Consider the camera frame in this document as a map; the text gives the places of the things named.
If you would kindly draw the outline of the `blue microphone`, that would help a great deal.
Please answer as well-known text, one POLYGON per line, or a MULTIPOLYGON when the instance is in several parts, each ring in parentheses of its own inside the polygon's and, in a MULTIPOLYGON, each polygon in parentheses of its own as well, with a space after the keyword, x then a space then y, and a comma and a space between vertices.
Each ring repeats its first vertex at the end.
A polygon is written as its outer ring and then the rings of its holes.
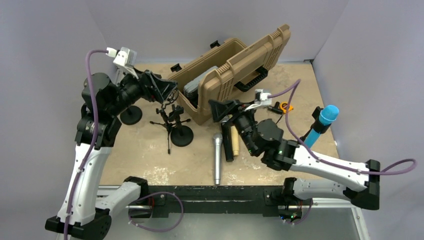
POLYGON ((330 128, 331 124, 337 119, 340 113, 339 108, 335 105, 327 105, 322 108, 323 110, 321 110, 313 129, 305 141, 303 141, 308 148, 311 148, 319 137, 330 128))

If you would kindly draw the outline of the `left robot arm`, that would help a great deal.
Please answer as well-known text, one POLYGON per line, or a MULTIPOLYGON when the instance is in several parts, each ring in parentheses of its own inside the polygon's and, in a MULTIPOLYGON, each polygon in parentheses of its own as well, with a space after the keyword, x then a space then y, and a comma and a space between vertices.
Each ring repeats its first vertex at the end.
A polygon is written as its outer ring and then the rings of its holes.
POLYGON ((75 159, 69 187, 55 216, 45 229, 59 240, 102 240, 113 218, 126 206, 142 205, 151 199, 145 179, 129 176, 113 193, 98 200, 102 173, 118 132, 120 114, 135 102, 145 99, 163 103, 177 89, 174 80, 162 79, 149 70, 127 74, 115 84, 102 72, 91 74, 84 82, 81 118, 76 127, 75 159))

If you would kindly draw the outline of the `black tripod shock mount stand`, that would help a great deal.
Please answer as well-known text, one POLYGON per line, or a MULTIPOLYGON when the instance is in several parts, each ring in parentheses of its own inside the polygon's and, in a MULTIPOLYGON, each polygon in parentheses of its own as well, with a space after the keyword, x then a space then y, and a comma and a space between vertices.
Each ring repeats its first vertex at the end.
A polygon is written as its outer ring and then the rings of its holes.
POLYGON ((160 126, 162 126, 166 129, 166 131, 167 131, 167 153, 169 155, 171 154, 171 143, 172 142, 171 142, 171 137, 170 137, 171 124, 169 123, 168 115, 172 111, 172 105, 175 105, 175 101, 177 100, 178 97, 179 97, 179 91, 174 90, 169 95, 169 97, 166 99, 166 102, 164 102, 161 105, 160 108, 156 109, 156 113, 159 114, 162 117, 164 123, 153 122, 153 121, 149 122, 152 125, 160 125, 160 126))

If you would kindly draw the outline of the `black microphone silver grille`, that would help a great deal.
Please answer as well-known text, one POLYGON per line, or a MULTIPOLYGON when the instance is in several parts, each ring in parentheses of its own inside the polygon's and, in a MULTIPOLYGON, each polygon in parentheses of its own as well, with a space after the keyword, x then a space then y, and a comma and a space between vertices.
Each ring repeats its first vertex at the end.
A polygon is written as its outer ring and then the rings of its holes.
POLYGON ((228 116, 225 116, 220 121, 221 133, 222 133, 222 143, 224 147, 225 160, 227 162, 234 161, 234 153, 233 153, 233 145, 232 145, 232 137, 231 137, 231 126, 227 124, 229 120, 228 116))

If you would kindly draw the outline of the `cream microphone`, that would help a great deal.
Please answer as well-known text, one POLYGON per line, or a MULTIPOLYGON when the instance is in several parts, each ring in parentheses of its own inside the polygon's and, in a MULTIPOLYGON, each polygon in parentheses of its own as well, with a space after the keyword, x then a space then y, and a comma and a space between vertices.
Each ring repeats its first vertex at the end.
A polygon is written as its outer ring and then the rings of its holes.
POLYGON ((240 154, 239 134, 234 125, 231 126, 230 132, 231 132, 231 144, 232 144, 233 156, 234 158, 236 158, 240 154))

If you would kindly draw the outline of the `black round base stand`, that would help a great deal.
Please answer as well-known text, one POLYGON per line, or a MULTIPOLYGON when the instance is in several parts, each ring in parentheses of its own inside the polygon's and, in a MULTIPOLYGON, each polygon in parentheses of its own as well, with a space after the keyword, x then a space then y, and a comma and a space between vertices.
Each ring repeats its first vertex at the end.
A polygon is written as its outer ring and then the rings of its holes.
POLYGON ((181 120, 184 108, 180 105, 172 105, 172 111, 168 115, 168 122, 171 124, 170 140, 177 147, 186 147, 194 139, 194 133, 189 126, 183 125, 191 121, 190 118, 181 120))

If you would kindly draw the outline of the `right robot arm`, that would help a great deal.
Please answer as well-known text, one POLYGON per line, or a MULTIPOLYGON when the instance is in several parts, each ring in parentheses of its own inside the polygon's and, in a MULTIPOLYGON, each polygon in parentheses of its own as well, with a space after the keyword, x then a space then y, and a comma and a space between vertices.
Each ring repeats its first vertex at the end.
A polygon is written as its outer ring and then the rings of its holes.
POLYGON ((295 140, 283 138, 284 131, 270 118, 255 120, 258 108, 272 104, 271 99, 251 102, 227 100, 208 101, 214 122, 227 121, 235 126, 249 154, 275 171, 303 172, 321 177, 330 190, 322 190, 322 197, 340 198, 356 207, 376 211, 380 208, 380 162, 370 159, 365 163, 345 161, 316 153, 295 140))

